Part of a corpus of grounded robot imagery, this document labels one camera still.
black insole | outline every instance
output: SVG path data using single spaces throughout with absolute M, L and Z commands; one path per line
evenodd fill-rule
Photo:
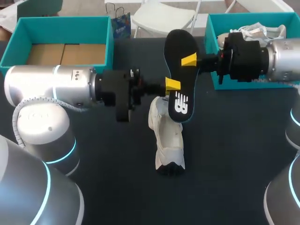
M 169 115 L 178 123 L 188 121 L 194 112 L 194 92 L 198 68 L 181 66 L 181 59 L 197 53 L 198 46 L 194 37 L 185 30 L 172 30 L 166 40 L 164 55 L 170 76 L 180 81 L 181 90 L 170 91 Z

teal box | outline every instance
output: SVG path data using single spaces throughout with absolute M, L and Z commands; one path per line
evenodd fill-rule
M 106 44 L 105 63 L 84 66 L 93 66 L 98 73 L 113 68 L 113 30 L 108 16 L 20 18 L 0 62 L 4 76 L 10 67 L 26 64 L 33 44 Z
M 207 19 L 204 37 L 206 53 L 218 53 L 217 36 L 220 34 L 228 33 L 230 29 L 238 29 L 257 22 L 266 27 L 278 27 L 283 24 L 286 26 L 286 38 L 300 38 L 300 18 L 296 13 L 210 14 Z M 237 82 L 231 80 L 229 75 L 224 76 L 223 84 L 219 84 L 216 72 L 211 73 L 211 77 L 216 90 L 289 87 L 278 83 Z

cardboard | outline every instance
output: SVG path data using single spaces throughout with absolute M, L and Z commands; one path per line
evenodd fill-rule
M 92 65 L 105 63 L 102 44 L 38 44 L 32 45 L 27 65 Z
M 59 65 L 64 46 L 64 44 L 32 45 L 32 49 L 27 59 L 27 65 Z
M 65 45 L 62 65 L 89 65 L 105 63 L 105 45 L 79 44 Z

blue paper bag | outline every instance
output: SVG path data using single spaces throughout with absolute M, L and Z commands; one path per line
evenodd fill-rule
M 122 15 L 117 16 L 117 11 L 122 10 L 122 9 L 123 9 Z M 112 19 L 113 38 L 130 38 L 130 35 L 131 35 L 130 13 L 124 14 L 123 7 L 119 7 L 119 8 L 117 8 L 117 10 L 114 10 L 114 11 L 115 11 L 116 17 Z

black shoe sole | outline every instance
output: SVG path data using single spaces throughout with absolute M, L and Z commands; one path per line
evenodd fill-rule
M 163 176 L 179 176 L 184 173 L 184 169 L 181 165 L 177 165 L 174 162 L 169 163 L 168 165 L 161 165 L 157 172 Z

